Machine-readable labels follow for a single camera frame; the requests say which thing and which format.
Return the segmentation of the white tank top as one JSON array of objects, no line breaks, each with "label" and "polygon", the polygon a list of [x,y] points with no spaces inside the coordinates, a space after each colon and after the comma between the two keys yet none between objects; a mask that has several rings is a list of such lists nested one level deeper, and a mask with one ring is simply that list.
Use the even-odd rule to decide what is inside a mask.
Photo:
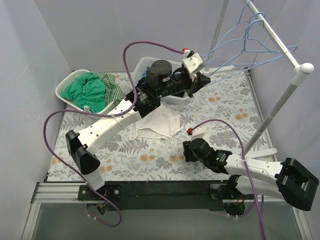
[{"label": "white tank top", "polygon": [[181,130],[180,114],[171,108],[161,105],[144,118],[130,125],[129,140],[139,138],[164,140],[167,152],[175,156],[171,139]]}]

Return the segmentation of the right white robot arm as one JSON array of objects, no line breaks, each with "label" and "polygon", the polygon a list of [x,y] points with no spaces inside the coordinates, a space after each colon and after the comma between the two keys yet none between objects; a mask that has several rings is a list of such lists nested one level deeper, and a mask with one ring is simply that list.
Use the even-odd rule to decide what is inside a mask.
[{"label": "right white robot arm", "polygon": [[285,200],[289,205],[303,211],[310,211],[320,181],[298,160],[263,161],[248,158],[228,150],[215,150],[202,138],[183,142],[186,162],[201,162],[206,168],[218,174],[234,175],[239,179],[256,179],[258,195]]}]

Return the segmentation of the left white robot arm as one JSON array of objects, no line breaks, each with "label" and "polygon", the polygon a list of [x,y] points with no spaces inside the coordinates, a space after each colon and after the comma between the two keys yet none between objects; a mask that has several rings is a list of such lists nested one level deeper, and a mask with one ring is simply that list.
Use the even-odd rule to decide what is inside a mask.
[{"label": "left white robot arm", "polygon": [[99,148],[127,126],[143,119],[161,105],[161,98],[186,91],[189,97],[210,83],[210,78],[200,71],[205,67],[194,56],[183,59],[176,70],[167,60],[156,60],[125,98],[89,127],[66,133],[67,150],[90,185],[89,194],[95,200],[106,196],[105,181],[96,157]]}]

